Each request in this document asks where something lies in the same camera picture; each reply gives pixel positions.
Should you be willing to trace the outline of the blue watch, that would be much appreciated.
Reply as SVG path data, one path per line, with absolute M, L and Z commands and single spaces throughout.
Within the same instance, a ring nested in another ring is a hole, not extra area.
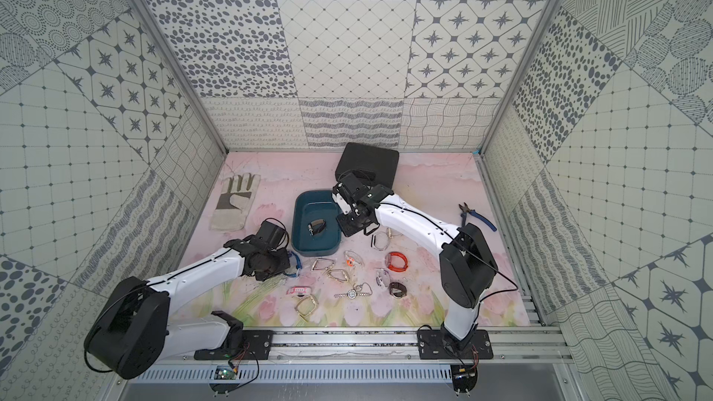
M 302 260 L 295 252 L 288 252 L 289 265 L 283 274 L 288 278 L 298 278 L 303 269 Z

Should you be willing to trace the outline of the beige triangular watch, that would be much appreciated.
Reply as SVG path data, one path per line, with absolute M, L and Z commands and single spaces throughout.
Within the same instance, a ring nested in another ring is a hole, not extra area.
M 386 234 L 387 234 L 387 237 L 388 237 L 389 239 L 393 239 L 393 238 L 397 238 L 397 237 L 401 237 L 401 236 L 402 236 L 401 233 L 399 233 L 398 231 L 394 230 L 393 228 L 388 228 L 388 230 L 386 230 Z

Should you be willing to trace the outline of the silver white watch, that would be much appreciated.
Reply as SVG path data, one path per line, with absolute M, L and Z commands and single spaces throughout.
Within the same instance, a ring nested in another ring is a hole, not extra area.
M 385 252 L 391 243 L 391 237 L 386 232 L 376 232 L 371 235 L 371 247 L 377 251 Z

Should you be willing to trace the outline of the pink white watch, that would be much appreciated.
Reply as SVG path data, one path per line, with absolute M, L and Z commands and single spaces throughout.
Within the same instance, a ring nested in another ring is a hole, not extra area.
M 312 295 L 312 289 L 307 286 L 293 286 L 286 291 L 287 295 L 303 298 Z

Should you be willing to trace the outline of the black watch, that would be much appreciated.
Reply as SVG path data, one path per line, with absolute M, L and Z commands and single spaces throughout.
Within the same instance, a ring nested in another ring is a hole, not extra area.
M 324 219 L 316 219 L 308 223 L 308 232 L 311 236 L 316 237 L 326 229 L 326 221 Z

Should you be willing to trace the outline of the red watch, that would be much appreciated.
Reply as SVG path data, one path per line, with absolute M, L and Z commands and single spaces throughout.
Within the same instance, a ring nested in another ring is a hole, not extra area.
M 384 264 L 389 271 L 403 273 L 408 270 L 408 258 L 402 252 L 388 252 Z

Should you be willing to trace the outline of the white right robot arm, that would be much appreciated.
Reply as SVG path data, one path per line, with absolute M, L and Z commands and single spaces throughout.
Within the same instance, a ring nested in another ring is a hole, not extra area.
M 499 270 L 477 225 L 458 226 L 427 215 L 393 189 L 373 184 L 357 171 L 337 178 L 332 198 L 341 210 L 336 221 L 345 236 L 371 235 L 379 228 L 390 228 L 438 259 L 441 286 L 450 300 L 441 332 L 444 343 L 453 348 L 471 343 L 482 304 L 502 293 L 488 290 L 497 276 L 510 284 L 507 293 L 519 291 L 518 284 Z

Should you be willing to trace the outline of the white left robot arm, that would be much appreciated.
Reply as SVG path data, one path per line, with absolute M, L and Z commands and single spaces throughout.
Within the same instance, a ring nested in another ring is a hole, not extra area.
M 201 261 L 163 276 L 129 277 L 113 290 L 84 341 L 85 359 L 96 358 L 103 372 L 125 380 L 156 362 L 191 355 L 196 360 L 225 360 L 235 371 L 239 360 L 267 359 L 272 332 L 245 332 L 242 321 L 222 310 L 201 319 L 171 322 L 187 303 L 214 287 L 252 277 L 258 281 L 290 268 L 286 248 L 251 236 L 234 239 Z

